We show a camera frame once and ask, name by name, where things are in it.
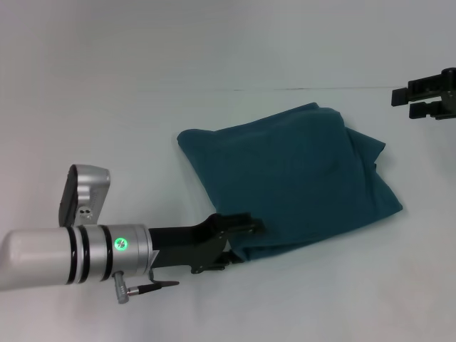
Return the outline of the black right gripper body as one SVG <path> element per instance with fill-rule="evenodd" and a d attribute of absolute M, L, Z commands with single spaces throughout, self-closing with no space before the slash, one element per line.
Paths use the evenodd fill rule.
<path fill-rule="evenodd" d="M 441 104 L 436 120 L 455 118 L 455 68 L 442 70 L 440 76 Z"/>

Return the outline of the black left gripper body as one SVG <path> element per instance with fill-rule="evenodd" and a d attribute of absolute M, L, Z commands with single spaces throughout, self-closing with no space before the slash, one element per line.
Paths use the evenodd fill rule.
<path fill-rule="evenodd" d="M 214 260 L 224 251 L 225 233 L 220 214 L 191 227 L 150 228 L 152 248 L 158 252 L 152 268 L 189 266 L 193 273 L 199 261 Z"/>

